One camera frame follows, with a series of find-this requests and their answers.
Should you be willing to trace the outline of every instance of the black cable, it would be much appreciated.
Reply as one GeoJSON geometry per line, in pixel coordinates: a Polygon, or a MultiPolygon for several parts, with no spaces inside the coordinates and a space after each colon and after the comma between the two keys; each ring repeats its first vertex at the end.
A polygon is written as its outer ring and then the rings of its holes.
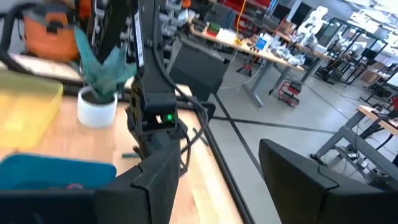
{"type": "Polygon", "coordinates": [[[390,135],[388,136],[387,140],[385,140],[380,146],[378,146],[378,147],[376,148],[376,150],[379,150],[379,149],[381,149],[381,147],[383,147],[384,145],[386,145],[386,144],[392,139],[392,137],[394,137],[394,134],[390,134],[390,135]]]}
{"type": "MultiPolygon", "coordinates": [[[[359,161],[359,159],[361,158],[361,155],[359,154],[358,150],[356,150],[356,140],[358,138],[358,131],[359,131],[359,123],[356,124],[356,132],[355,132],[355,140],[354,140],[354,152],[356,154],[357,160],[359,161]]],[[[346,164],[344,165],[344,169],[340,174],[344,174],[344,172],[346,171],[348,159],[350,159],[350,158],[349,157],[346,158],[346,164]]]]}
{"type": "Polygon", "coordinates": [[[180,96],[186,98],[189,102],[191,102],[193,105],[195,105],[198,109],[200,109],[203,112],[203,116],[204,116],[204,123],[203,126],[200,128],[200,130],[198,131],[198,133],[192,138],[192,140],[182,149],[183,151],[186,151],[188,148],[190,148],[192,146],[193,143],[195,143],[195,141],[197,141],[200,136],[205,132],[205,129],[208,126],[208,115],[206,112],[205,107],[203,107],[196,99],[187,96],[176,84],[175,82],[170,78],[169,74],[167,73],[165,67],[164,67],[164,63],[161,62],[160,60],[160,56],[159,56],[159,51],[158,48],[159,46],[157,45],[158,40],[157,40],[157,34],[158,34],[158,20],[159,20],[159,0],[155,0],[154,3],[154,17],[153,17],[153,31],[152,31],[152,43],[154,43],[153,45],[153,51],[154,51],[154,55],[157,61],[157,65],[160,69],[160,71],[162,71],[163,77],[164,79],[167,81],[167,83],[173,87],[179,94],[180,96]]]}
{"type": "Polygon", "coordinates": [[[322,172],[321,172],[321,164],[318,164],[318,174],[321,175],[322,177],[332,181],[334,184],[336,184],[336,186],[329,187],[329,188],[325,189],[325,191],[323,192],[323,195],[322,195],[322,198],[321,198],[321,201],[320,201],[320,204],[319,204],[319,208],[318,208],[318,213],[317,213],[317,215],[315,217],[315,223],[318,223],[318,221],[319,221],[320,214],[321,214],[321,211],[323,209],[323,206],[325,205],[325,200],[326,200],[326,196],[328,195],[328,192],[333,190],[333,189],[336,189],[336,188],[340,187],[340,184],[337,181],[335,181],[332,178],[322,174],[322,172]]]}
{"type": "Polygon", "coordinates": [[[22,40],[22,35],[21,35],[21,28],[19,27],[19,24],[21,23],[21,20],[20,19],[18,19],[18,36],[19,36],[19,39],[20,40],[22,40]]]}
{"type": "MultiPolygon", "coordinates": [[[[181,130],[182,130],[183,135],[185,136],[185,139],[187,140],[187,145],[190,144],[191,140],[189,139],[188,133],[182,128],[181,128],[181,130]]],[[[189,166],[190,159],[191,159],[191,147],[188,147],[185,150],[181,150],[181,155],[185,151],[187,152],[187,160],[185,161],[185,163],[182,161],[182,156],[180,156],[180,176],[184,175],[188,171],[188,166],[189,166]]]]}

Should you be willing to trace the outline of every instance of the wooden table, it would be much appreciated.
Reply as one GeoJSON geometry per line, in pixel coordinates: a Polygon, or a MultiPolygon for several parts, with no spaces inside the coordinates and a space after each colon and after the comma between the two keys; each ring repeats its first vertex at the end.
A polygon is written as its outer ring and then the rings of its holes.
{"type": "MultiPolygon", "coordinates": [[[[375,121],[379,118],[375,114],[372,113],[372,111],[374,111],[374,108],[371,108],[369,106],[360,105],[357,107],[357,110],[362,112],[363,114],[365,114],[365,116],[367,116],[368,118],[370,118],[373,121],[375,121]]],[[[389,131],[391,134],[398,136],[398,129],[397,129],[398,121],[390,120],[389,122],[390,122],[390,124],[385,121],[380,121],[379,125],[382,126],[386,131],[389,131]]]]}
{"type": "MultiPolygon", "coordinates": [[[[340,155],[347,159],[347,161],[359,172],[363,175],[367,182],[371,182],[374,178],[377,177],[374,172],[370,169],[363,169],[356,161],[348,158],[348,154],[352,153],[345,148],[336,147],[336,144],[342,140],[346,139],[354,148],[362,155],[366,157],[366,159],[370,160],[379,170],[381,170],[384,174],[393,178],[395,181],[398,181],[398,167],[396,167],[392,162],[386,159],[379,151],[373,148],[369,143],[365,141],[358,133],[354,132],[353,129],[356,129],[359,122],[367,117],[373,121],[376,121],[378,117],[375,114],[372,114],[373,108],[368,106],[358,106],[357,113],[350,118],[332,137],[317,151],[316,154],[311,154],[310,157],[316,161],[321,161],[321,157],[324,156],[329,150],[336,149],[340,155]]],[[[393,135],[397,136],[398,130],[398,122],[390,120],[391,124],[380,121],[379,125],[383,127],[386,131],[389,131],[393,135]]]]}
{"type": "Polygon", "coordinates": [[[232,41],[231,40],[226,40],[226,39],[223,39],[222,37],[217,37],[217,36],[215,37],[213,35],[207,34],[207,27],[205,28],[205,30],[203,32],[199,32],[199,31],[197,31],[197,30],[195,30],[193,28],[193,25],[190,26],[190,32],[193,35],[195,35],[195,36],[201,37],[201,38],[206,39],[206,40],[211,40],[213,42],[217,42],[217,43],[225,45],[227,47],[232,47],[232,48],[236,49],[237,51],[245,52],[245,53],[251,54],[251,55],[253,55],[255,57],[259,57],[259,58],[262,58],[264,60],[268,60],[268,61],[272,61],[274,63],[278,63],[278,64],[280,64],[280,65],[282,65],[284,67],[290,67],[290,68],[293,68],[295,70],[304,71],[303,67],[301,67],[301,66],[293,66],[293,65],[287,63],[286,60],[284,60],[282,58],[279,58],[279,57],[276,57],[273,53],[268,52],[266,50],[262,50],[260,52],[255,52],[255,51],[250,50],[250,47],[247,45],[248,40],[243,40],[243,44],[242,45],[238,45],[233,40],[232,41]]]}
{"type": "Polygon", "coordinates": [[[266,64],[264,65],[264,68],[262,69],[262,72],[258,75],[259,77],[254,82],[253,86],[250,87],[250,86],[248,86],[248,84],[243,85],[243,88],[246,90],[246,93],[249,95],[249,97],[252,99],[252,101],[259,107],[264,106],[264,104],[263,104],[262,100],[259,98],[258,94],[260,92],[264,91],[264,87],[267,84],[265,75],[271,70],[271,68],[274,66],[274,64],[282,65],[285,67],[285,69],[281,73],[278,80],[275,82],[272,89],[269,90],[270,94],[275,92],[275,90],[278,88],[278,86],[285,80],[286,76],[289,74],[291,69],[304,71],[303,67],[293,66],[293,65],[287,63],[286,60],[276,57],[273,53],[268,52],[266,50],[262,50],[260,52],[255,52],[255,51],[250,50],[250,47],[247,45],[249,40],[247,40],[247,39],[243,40],[243,43],[241,45],[238,45],[234,42],[234,40],[226,40],[226,39],[223,39],[222,37],[218,37],[218,36],[215,37],[213,35],[207,34],[207,27],[205,28],[205,30],[203,32],[199,32],[193,28],[193,24],[190,25],[190,32],[197,37],[201,37],[206,40],[217,42],[217,43],[225,45],[227,47],[232,47],[232,48],[236,49],[237,51],[245,52],[247,54],[262,58],[267,61],[266,64]]]}
{"type": "MultiPolygon", "coordinates": [[[[19,55],[14,58],[46,76],[78,77],[66,65],[19,55]]],[[[182,90],[190,95],[189,88],[183,87],[182,90]]],[[[64,96],[59,112],[43,138],[35,147],[24,149],[23,152],[109,162],[116,166],[118,175],[122,174],[140,162],[139,159],[121,157],[122,153],[132,152],[132,147],[137,145],[127,130],[126,106],[127,104],[118,104],[111,127],[90,129],[80,124],[76,118],[76,98],[64,96]]],[[[195,135],[193,128],[200,129],[196,114],[179,110],[178,116],[188,126],[188,135],[192,138],[195,135]]],[[[16,151],[22,149],[1,148],[0,157],[16,151]]],[[[201,140],[192,146],[188,172],[180,178],[170,222],[242,223],[214,155],[201,140]]]]}

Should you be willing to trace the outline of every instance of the electronic equipment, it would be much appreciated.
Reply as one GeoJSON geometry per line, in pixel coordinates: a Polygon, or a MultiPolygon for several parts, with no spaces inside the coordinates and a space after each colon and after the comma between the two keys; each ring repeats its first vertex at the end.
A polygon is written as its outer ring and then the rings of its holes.
{"type": "Polygon", "coordinates": [[[383,192],[261,139],[264,180],[283,224],[398,222],[398,192],[383,192]]]}
{"type": "Polygon", "coordinates": [[[276,18],[283,20],[286,18],[287,15],[289,15],[291,9],[283,6],[281,4],[276,5],[274,13],[272,13],[273,16],[275,16],[276,18]]]}
{"type": "Polygon", "coordinates": [[[367,59],[374,59],[377,56],[377,52],[371,49],[365,49],[361,55],[367,59]]]}

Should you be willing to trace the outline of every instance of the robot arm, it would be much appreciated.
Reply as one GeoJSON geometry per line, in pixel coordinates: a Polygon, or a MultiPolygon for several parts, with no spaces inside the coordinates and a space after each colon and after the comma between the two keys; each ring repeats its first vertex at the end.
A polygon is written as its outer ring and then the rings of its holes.
{"type": "Polygon", "coordinates": [[[317,34],[322,28],[322,17],[328,13],[325,7],[318,7],[317,10],[311,12],[310,17],[302,23],[298,28],[298,33],[317,34]]]}
{"type": "Polygon", "coordinates": [[[351,47],[351,50],[356,52],[358,50],[364,49],[366,47],[366,42],[355,42],[351,47]]]}

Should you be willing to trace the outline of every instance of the cable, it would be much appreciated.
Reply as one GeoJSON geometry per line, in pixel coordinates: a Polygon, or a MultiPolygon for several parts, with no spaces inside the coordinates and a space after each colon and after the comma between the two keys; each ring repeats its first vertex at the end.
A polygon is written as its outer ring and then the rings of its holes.
{"type": "Polygon", "coordinates": [[[241,86],[243,86],[243,85],[249,83],[251,80],[253,80],[253,78],[255,78],[255,77],[258,75],[258,73],[259,73],[260,70],[261,70],[261,66],[262,66],[263,63],[264,63],[264,62],[261,63],[260,68],[259,68],[259,69],[257,70],[257,72],[253,75],[253,77],[251,77],[248,81],[245,81],[245,82],[241,83],[240,85],[236,85],[236,86],[225,86],[225,87],[221,87],[220,90],[226,90],[226,89],[230,89],[230,88],[239,88],[239,87],[241,87],[241,86]]]}
{"type": "Polygon", "coordinates": [[[319,218],[320,218],[320,215],[321,215],[321,211],[322,211],[323,206],[325,204],[325,200],[326,200],[326,196],[328,195],[328,192],[333,190],[333,189],[336,189],[336,188],[340,187],[340,184],[337,181],[335,181],[332,178],[330,178],[330,177],[328,177],[328,176],[326,176],[326,175],[321,173],[321,164],[318,164],[318,174],[321,175],[322,177],[332,181],[334,184],[336,184],[336,186],[329,187],[329,188],[325,189],[325,191],[324,191],[324,193],[322,195],[322,198],[321,198],[321,202],[319,204],[318,213],[315,216],[315,223],[318,223],[318,221],[319,221],[319,218]]]}
{"type": "Polygon", "coordinates": [[[323,156],[323,162],[324,162],[325,164],[327,164],[327,162],[326,162],[326,156],[329,154],[330,151],[331,151],[331,150],[328,150],[328,152],[323,156]]]}
{"type": "MultiPolygon", "coordinates": [[[[183,135],[185,136],[185,139],[187,140],[187,144],[190,144],[191,141],[189,139],[188,133],[186,131],[184,131],[183,129],[181,129],[181,130],[182,130],[183,135]]],[[[185,161],[185,163],[182,161],[182,158],[180,156],[180,175],[184,175],[188,171],[188,166],[189,166],[190,159],[191,159],[191,147],[189,147],[189,148],[187,148],[185,150],[184,149],[181,150],[181,155],[185,151],[187,152],[187,160],[185,161]]]]}
{"type": "Polygon", "coordinates": [[[159,46],[155,43],[158,43],[157,40],[157,32],[158,32],[158,20],[159,20],[159,0],[155,0],[154,3],[154,17],[153,17],[153,31],[152,31],[152,43],[154,43],[153,47],[153,51],[154,51],[154,55],[157,61],[157,66],[159,67],[160,71],[162,71],[163,77],[165,79],[165,81],[171,86],[173,87],[179,94],[180,96],[186,98],[189,102],[191,102],[193,105],[195,105],[198,109],[200,109],[203,113],[204,116],[204,123],[202,125],[202,127],[199,129],[198,133],[192,138],[192,140],[187,143],[187,145],[182,149],[183,151],[188,150],[188,148],[190,148],[192,146],[193,143],[195,143],[195,141],[197,141],[200,136],[205,132],[205,129],[208,126],[208,115],[207,115],[207,111],[206,108],[203,107],[196,99],[187,96],[175,83],[174,81],[170,78],[169,74],[167,73],[163,63],[160,60],[160,56],[159,56],[159,46]]]}
{"type": "MultiPolygon", "coordinates": [[[[361,158],[361,155],[359,154],[358,150],[356,150],[356,140],[358,138],[358,131],[359,131],[359,123],[356,124],[356,132],[355,132],[355,140],[354,140],[354,151],[356,153],[356,158],[359,161],[359,159],[361,158]]],[[[344,172],[346,171],[348,159],[349,159],[349,157],[346,158],[346,164],[344,165],[344,169],[340,174],[344,174],[344,172]]]]}
{"type": "Polygon", "coordinates": [[[20,40],[22,40],[22,35],[21,35],[21,28],[19,27],[19,24],[21,23],[21,20],[20,19],[18,19],[18,36],[19,36],[19,39],[20,40]]]}
{"type": "Polygon", "coordinates": [[[245,7],[245,6],[246,6],[246,0],[243,1],[242,8],[241,8],[241,12],[239,13],[238,21],[236,22],[236,35],[239,34],[239,23],[241,22],[241,16],[242,16],[242,14],[243,14],[244,7],[245,7]]]}

